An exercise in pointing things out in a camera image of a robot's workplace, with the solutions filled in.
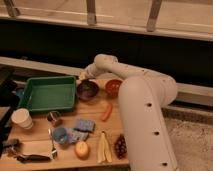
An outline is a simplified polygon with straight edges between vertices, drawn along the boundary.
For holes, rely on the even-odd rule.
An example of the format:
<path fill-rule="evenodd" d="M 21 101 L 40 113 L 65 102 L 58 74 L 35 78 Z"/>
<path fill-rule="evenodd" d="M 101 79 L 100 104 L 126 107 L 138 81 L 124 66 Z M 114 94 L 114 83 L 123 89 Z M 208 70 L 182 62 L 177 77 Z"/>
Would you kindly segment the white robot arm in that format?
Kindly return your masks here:
<path fill-rule="evenodd" d="M 119 63 L 106 54 L 96 55 L 80 79 L 107 72 L 123 79 L 118 103 L 131 171 L 179 171 L 161 111 L 176 99 L 176 81 L 157 71 Z"/>

